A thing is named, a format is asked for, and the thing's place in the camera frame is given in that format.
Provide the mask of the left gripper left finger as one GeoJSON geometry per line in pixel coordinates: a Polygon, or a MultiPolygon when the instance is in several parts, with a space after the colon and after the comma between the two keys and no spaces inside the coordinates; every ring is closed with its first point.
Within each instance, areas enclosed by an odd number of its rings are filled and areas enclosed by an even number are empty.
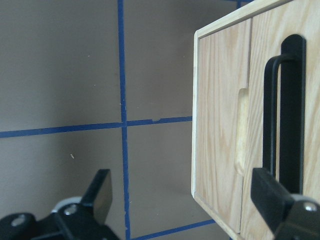
{"type": "Polygon", "coordinates": [[[113,190],[110,169],[99,169],[80,200],[99,224],[104,224],[112,205],[113,190]]]}

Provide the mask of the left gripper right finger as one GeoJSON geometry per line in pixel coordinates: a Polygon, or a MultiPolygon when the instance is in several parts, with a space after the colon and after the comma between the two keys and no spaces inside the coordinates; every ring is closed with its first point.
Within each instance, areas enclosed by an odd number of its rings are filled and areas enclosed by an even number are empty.
{"type": "Polygon", "coordinates": [[[295,200],[265,168],[252,169],[250,197],[268,228],[275,232],[295,200]]]}

